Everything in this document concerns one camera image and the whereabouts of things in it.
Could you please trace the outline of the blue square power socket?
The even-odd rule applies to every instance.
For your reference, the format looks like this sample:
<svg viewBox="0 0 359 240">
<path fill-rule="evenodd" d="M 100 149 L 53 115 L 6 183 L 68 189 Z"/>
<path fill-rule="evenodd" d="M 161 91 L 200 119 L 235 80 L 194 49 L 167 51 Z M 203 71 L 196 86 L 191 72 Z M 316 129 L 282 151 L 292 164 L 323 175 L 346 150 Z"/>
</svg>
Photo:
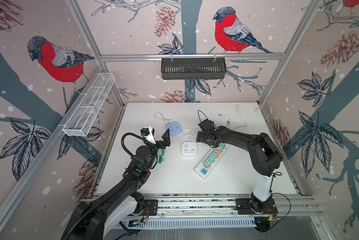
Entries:
<svg viewBox="0 0 359 240">
<path fill-rule="evenodd" d="M 169 130 L 170 137 L 177 136 L 182 132 L 182 127 L 177 121 L 166 124 L 166 129 Z"/>
</svg>

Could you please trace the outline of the pink plug adapter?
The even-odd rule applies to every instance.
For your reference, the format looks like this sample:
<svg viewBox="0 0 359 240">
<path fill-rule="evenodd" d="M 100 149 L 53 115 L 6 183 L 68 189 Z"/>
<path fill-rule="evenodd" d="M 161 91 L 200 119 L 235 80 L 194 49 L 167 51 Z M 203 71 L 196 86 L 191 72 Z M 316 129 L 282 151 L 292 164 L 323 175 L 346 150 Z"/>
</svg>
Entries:
<svg viewBox="0 0 359 240">
<path fill-rule="evenodd" d="M 211 157 L 212 157 L 212 158 L 215 158 L 215 157 L 218 156 L 218 154 L 219 154 L 219 152 L 218 152 L 217 150 L 215 150 L 215 151 L 212 153 Z"/>
</svg>

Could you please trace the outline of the white square power socket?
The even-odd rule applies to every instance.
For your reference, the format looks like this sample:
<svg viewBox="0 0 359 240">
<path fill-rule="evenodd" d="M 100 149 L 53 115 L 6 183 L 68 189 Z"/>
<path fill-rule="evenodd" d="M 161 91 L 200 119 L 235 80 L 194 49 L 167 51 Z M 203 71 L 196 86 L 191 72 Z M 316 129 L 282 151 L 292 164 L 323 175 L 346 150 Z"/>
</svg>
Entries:
<svg viewBox="0 0 359 240">
<path fill-rule="evenodd" d="M 194 141 L 185 141 L 181 144 L 181 154 L 184 157 L 194 157 L 197 155 L 197 144 Z"/>
</svg>

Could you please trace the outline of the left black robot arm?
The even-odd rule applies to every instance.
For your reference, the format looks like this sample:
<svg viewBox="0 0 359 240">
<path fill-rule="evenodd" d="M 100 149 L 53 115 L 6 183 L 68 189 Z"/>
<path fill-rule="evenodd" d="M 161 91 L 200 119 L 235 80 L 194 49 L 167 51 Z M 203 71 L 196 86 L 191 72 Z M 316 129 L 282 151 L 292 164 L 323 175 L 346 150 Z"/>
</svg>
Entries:
<svg viewBox="0 0 359 240">
<path fill-rule="evenodd" d="M 159 150 L 171 145 L 169 130 L 160 141 L 155 140 L 154 133 L 152 127 L 145 127 L 140 135 L 122 136 L 121 147 L 131 158 L 122 180 L 100 198 L 75 208 L 63 240 L 102 240 L 125 217 L 143 212 L 145 197 L 138 190 L 150 177 Z"/>
</svg>

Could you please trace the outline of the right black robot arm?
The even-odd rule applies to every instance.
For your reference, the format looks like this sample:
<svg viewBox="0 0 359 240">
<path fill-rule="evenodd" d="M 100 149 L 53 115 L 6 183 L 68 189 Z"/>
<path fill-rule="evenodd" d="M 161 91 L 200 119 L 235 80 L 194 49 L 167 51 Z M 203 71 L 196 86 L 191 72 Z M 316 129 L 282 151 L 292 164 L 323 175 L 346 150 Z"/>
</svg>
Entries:
<svg viewBox="0 0 359 240">
<path fill-rule="evenodd" d="M 256 171 L 255 187 L 250 195 L 250 209 L 261 214 L 272 204 L 272 182 L 274 170 L 282 162 L 282 154 L 268 134 L 251 135 L 231 130 L 224 126 L 217 127 L 213 121 L 205 119 L 198 124 L 196 142 L 207 144 L 212 150 L 200 161 L 194 171 L 200 178 L 206 179 L 215 165 L 224 156 L 230 146 L 248 152 L 250 161 Z"/>
</svg>

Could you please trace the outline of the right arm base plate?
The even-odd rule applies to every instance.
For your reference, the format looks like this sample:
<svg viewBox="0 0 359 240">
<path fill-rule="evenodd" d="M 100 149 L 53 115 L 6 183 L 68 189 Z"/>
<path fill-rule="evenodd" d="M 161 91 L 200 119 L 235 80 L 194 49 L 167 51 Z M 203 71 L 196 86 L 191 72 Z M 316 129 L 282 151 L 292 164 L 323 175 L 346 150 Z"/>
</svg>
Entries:
<svg viewBox="0 0 359 240">
<path fill-rule="evenodd" d="M 236 210 L 239 215 L 277 215 L 278 210 L 275 202 L 270 197 L 261 202 L 258 199 L 235 199 Z"/>
</svg>

